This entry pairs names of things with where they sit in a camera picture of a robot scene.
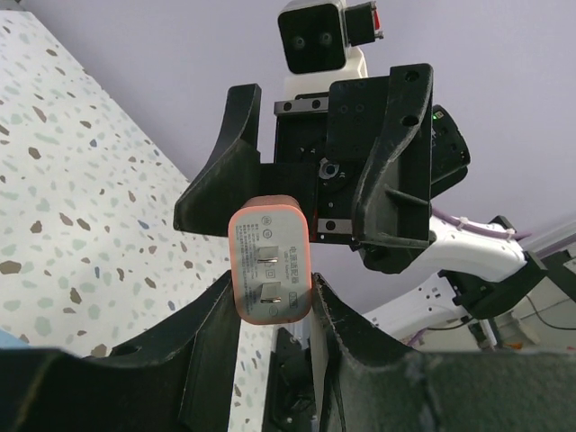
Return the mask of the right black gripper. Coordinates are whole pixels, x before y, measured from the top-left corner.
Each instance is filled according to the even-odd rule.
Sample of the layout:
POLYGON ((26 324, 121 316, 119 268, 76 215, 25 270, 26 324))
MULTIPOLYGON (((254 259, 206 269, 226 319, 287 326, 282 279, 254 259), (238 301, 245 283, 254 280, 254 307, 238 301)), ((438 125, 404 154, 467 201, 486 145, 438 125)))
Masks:
POLYGON ((249 199, 282 194, 300 205, 313 243, 427 248, 433 83, 420 63, 392 67, 389 82, 300 91, 274 106, 273 163, 257 150, 261 87, 231 87, 212 153, 175 202, 174 229, 226 237, 249 199))

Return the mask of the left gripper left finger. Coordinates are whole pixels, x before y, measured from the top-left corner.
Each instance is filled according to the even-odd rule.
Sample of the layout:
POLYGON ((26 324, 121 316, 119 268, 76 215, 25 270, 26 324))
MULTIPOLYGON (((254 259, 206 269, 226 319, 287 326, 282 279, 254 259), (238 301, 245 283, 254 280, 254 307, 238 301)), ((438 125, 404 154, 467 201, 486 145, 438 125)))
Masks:
POLYGON ((3 431, 225 431, 239 345, 231 275, 114 347, 1 353, 3 431))

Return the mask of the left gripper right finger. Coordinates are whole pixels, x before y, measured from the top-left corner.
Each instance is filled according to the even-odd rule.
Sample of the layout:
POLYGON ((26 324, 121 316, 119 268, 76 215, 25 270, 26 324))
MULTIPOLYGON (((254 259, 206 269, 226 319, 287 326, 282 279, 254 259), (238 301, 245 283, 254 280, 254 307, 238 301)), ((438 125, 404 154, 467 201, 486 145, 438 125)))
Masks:
POLYGON ((570 353, 419 352, 312 277, 310 344, 282 330, 265 431, 572 431, 570 353))

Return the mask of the pink charger plug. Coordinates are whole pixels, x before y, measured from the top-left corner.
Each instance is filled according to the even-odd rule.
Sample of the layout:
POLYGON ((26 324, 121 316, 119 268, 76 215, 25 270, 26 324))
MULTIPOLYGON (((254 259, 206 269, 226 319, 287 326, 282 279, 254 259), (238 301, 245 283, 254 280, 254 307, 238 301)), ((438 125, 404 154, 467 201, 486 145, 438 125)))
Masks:
POLYGON ((228 225, 231 283, 238 315, 252 325, 280 325, 311 310, 309 227, 288 195, 257 196, 228 225))

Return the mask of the light blue charger plug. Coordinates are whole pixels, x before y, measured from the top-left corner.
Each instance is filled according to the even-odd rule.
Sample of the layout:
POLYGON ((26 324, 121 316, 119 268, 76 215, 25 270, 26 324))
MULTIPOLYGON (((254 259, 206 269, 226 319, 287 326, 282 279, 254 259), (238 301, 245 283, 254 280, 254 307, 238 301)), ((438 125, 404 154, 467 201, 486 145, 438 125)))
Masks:
POLYGON ((25 342, 18 337, 4 331, 0 330, 0 349, 27 349, 30 345, 28 342, 25 342))

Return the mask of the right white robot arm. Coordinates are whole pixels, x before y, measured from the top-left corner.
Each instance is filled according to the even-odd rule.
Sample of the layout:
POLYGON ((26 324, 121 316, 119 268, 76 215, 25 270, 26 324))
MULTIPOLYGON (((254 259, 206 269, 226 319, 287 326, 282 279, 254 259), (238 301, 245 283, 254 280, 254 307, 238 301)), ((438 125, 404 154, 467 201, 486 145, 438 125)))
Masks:
POLYGON ((365 62, 289 77, 274 106, 274 159, 257 150, 257 85, 233 86, 220 134, 175 204, 174 226, 229 241, 239 316, 252 324, 306 317, 320 279, 313 243, 341 244, 364 265, 432 274, 370 316, 406 338, 453 320, 512 310, 553 268, 522 247, 502 217, 445 215, 431 200, 461 181, 469 154, 450 117, 432 103, 427 64, 371 77, 365 62))

